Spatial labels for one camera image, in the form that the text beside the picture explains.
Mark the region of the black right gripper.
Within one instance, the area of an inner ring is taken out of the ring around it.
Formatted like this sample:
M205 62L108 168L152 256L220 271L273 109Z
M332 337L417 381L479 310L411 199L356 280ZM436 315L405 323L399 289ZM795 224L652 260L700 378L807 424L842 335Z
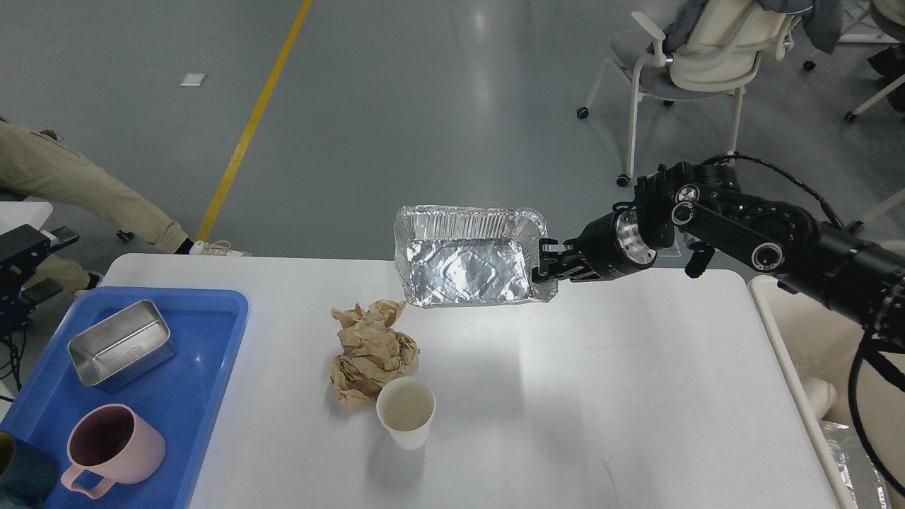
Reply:
M657 255L642 239L636 210L620 209L589 223L566 244L539 239L531 281L613 281L652 267Z

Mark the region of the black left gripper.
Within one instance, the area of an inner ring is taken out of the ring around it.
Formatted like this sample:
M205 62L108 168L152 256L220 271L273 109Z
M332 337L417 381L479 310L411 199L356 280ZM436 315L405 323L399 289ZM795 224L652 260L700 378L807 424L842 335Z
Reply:
M25 326L33 308L64 290L58 281L46 278L22 290L35 274L35 267L59 250L78 242L70 228L38 230L26 223L1 235L1 335Z

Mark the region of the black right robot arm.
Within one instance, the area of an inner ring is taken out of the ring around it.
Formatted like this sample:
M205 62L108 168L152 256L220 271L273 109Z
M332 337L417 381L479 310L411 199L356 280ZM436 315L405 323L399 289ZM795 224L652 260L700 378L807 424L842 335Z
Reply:
M654 174L638 177L631 201L614 204L576 238L562 244L540 239L531 280L613 281L636 274L652 267L679 231L692 238L689 277L701 276L715 252L724 252L773 275L786 292L804 293L859 323L864 333L847 384L851 419L870 461L903 493L903 483L870 444L857 403L864 363L903 389L903 373L889 360L903 352L903 257L851 234L827 200L797 178L793 184L818 201L825 221L800 206L745 194L731 164L738 158L731 153L697 165L659 165Z

